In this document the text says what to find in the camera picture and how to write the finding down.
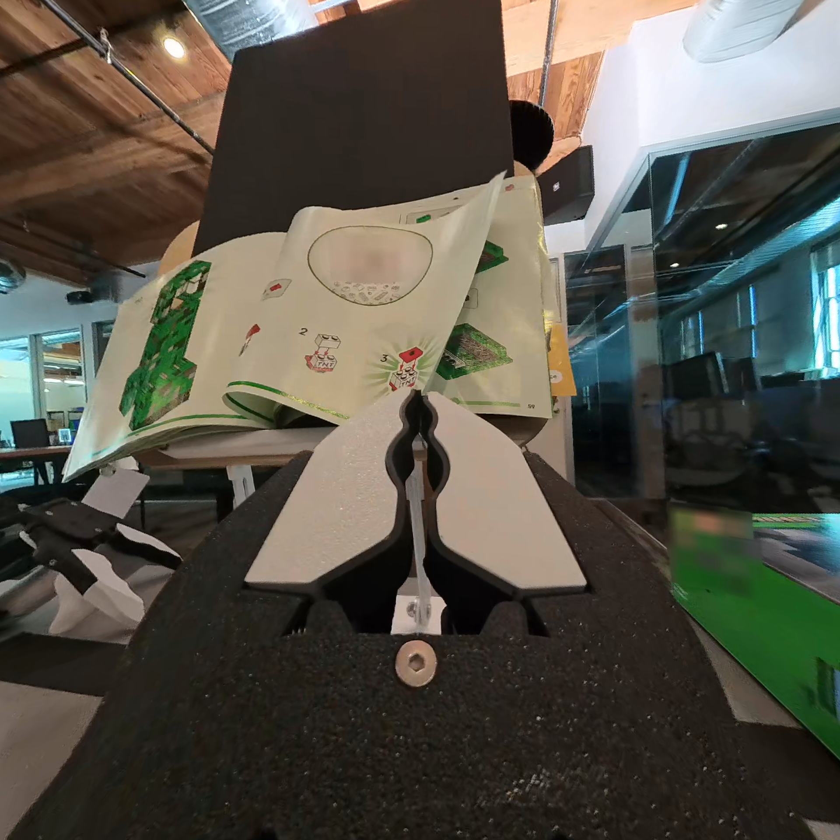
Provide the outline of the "green lego box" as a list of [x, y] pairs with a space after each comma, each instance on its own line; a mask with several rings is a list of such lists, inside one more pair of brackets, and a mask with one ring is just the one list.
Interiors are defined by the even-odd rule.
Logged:
[[677, 602], [839, 757], [839, 515], [668, 507]]

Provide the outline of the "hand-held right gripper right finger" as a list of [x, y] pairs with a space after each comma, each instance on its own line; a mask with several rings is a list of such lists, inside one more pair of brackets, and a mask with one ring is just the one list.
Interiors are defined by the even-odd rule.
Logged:
[[578, 595], [587, 580], [521, 447], [446, 397], [423, 397], [424, 568], [456, 631], [480, 631], [501, 603]]

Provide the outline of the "silver ceiling duct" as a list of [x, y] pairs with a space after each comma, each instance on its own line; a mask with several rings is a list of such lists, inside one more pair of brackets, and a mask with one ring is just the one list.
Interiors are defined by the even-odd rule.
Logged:
[[184, 1], [184, 5], [230, 62], [241, 49], [319, 26], [309, 1]]

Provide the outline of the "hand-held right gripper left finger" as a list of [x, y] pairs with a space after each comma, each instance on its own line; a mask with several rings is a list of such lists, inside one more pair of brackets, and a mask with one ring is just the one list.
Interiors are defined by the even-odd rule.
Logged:
[[339, 603], [357, 631], [390, 631], [413, 564], [406, 482], [419, 391], [395, 391], [313, 450], [245, 575], [260, 592]]

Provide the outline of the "black speaker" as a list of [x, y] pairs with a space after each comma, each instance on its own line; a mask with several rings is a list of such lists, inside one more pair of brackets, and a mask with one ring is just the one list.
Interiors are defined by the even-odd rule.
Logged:
[[545, 226], [582, 220], [595, 195], [594, 160], [590, 145], [564, 156], [538, 175]]

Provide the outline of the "white paper sheet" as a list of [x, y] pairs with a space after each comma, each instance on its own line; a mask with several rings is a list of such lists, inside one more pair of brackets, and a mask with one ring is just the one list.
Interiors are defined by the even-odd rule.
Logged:
[[134, 469], [102, 469], [81, 503], [113, 518], [125, 519], [150, 481], [150, 476]]

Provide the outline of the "white ceiling duct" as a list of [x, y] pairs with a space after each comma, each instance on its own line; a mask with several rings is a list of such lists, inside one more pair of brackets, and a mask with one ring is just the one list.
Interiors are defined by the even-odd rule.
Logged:
[[703, 1], [682, 38], [689, 58], [702, 64], [748, 56], [773, 43], [803, 1]]

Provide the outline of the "lego instruction book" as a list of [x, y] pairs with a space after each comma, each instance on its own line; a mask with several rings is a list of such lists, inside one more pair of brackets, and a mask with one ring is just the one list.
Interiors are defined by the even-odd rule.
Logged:
[[547, 420], [551, 279], [532, 175], [305, 207], [121, 305], [64, 477], [193, 435], [344, 424], [403, 389]]

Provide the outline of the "spare black white gripper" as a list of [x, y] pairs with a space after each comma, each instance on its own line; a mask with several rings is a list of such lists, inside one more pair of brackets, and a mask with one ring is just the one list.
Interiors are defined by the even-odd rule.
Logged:
[[143, 598], [131, 587], [132, 567], [170, 572], [182, 556], [124, 519], [79, 500], [56, 498], [2, 520], [2, 634], [53, 604], [48, 635], [104, 616], [118, 630], [143, 621]]

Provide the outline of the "white book stand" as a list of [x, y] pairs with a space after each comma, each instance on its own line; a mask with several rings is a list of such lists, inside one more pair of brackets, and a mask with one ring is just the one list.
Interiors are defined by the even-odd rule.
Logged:
[[[431, 393], [436, 392], [421, 393], [421, 397], [423, 398], [424, 396], [427, 396]], [[491, 421], [488, 421], [485, 418], [486, 414], [481, 415], [472, 411], [470, 412], [485, 419], [487, 422], [494, 426], [494, 424]], [[495, 417], [513, 417], [508, 415], [490, 415]], [[521, 416], [515, 417], [526, 421], [536, 421], [540, 424], [544, 424], [546, 422], [546, 420], [539, 420], [535, 418], [527, 418]], [[238, 432], [230, 431], [218, 432], [215, 434], [203, 434], [195, 437], [194, 439], [188, 439], [184, 444], [177, 444], [175, 446], [175, 458], [178, 463], [187, 461], [189, 459], [207, 459], [212, 463], [217, 461], [224, 467], [227, 467], [229, 471], [234, 474], [234, 477], [237, 480], [243, 480], [245, 467], [258, 465], [259, 462], [262, 460], [278, 459], [281, 457], [292, 459], [306, 449], [310, 449], [312, 453], [313, 450], [321, 443], [321, 441], [323, 441], [323, 439], [326, 438], [334, 429], [346, 423], [342, 423], [340, 425], [333, 425], [330, 423], [323, 422], [316, 417], [301, 416], [290, 426], [283, 427], [279, 430], [241, 430]], [[508, 434], [506, 434], [505, 431], [501, 429], [499, 430], [508, 436]], [[511, 440], [513, 440], [517, 445], [520, 446], [520, 444], [515, 438], [511, 438]], [[413, 442], [413, 455], [414, 471], [406, 482], [406, 495], [411, 508], [414, 555], [412, 569], [406, 580], [411, 578], [412, 576], [415, 576], [415, 583], [417, 587], [417, 599], [415, 606], [414, 626], [417, 632], [419, 632], [420, 634], [425, 634], [428, 631], [429, 625], [429, 618], [427, 616], [428, 612], [433, 611], [435, 609], [434, 606], [436, 604], [441, 604], [445, 613], [447, 613], [447, 610], [443, 598], [434, 590], [424, 568], [424, 561], [426, 558], [427, 551], [428, 502], [432, 495], [432, 489], [429, 484], [427, 475], [427, 446], [421, 434], [421, 424], [419, 427], [419, 432]], [[266, 538], [268, 537], [276, 520], [274, 520], [273, 524], [270, 525]], [[253, 592], [256, 594], [288, 595], [274, 591], [255, 591], [245, 587], [245, 575], [249, 571], [250, 566], [254, 562], [256, 555], [263, 546], [264, 542], [262, 542], [258, 549], [255, 551], [253, 559], [246, 564], [242, 587], [247, 593]], [[397, 594], [395, 609], [401, 607], [403, 610], [406, 610], [407, 605], [401, 601], [400, 590]], [[351, 625], [350, 620], [345, 615], [339, 603], [331, 601], [311, 602], [309, 598], [307, 599], [311, 603], [310, 616], [314, 616], [315, 605], [317, 603], [325, 602], [328, 603], [331, 608], [335, 610], [341, 610], [344, 620], [347, 624]], [[456, 632], [460, 634], [478, 634], [482, 630]], [[358, 632], [362, 632], [364, 634], [385, 634], [390, 631]]]

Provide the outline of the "black panel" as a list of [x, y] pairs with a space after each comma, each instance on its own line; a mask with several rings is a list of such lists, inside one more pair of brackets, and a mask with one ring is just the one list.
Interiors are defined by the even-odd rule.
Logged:
[[237, 53], [193, 254], [513, 164], [501, 3], [386, 3]]

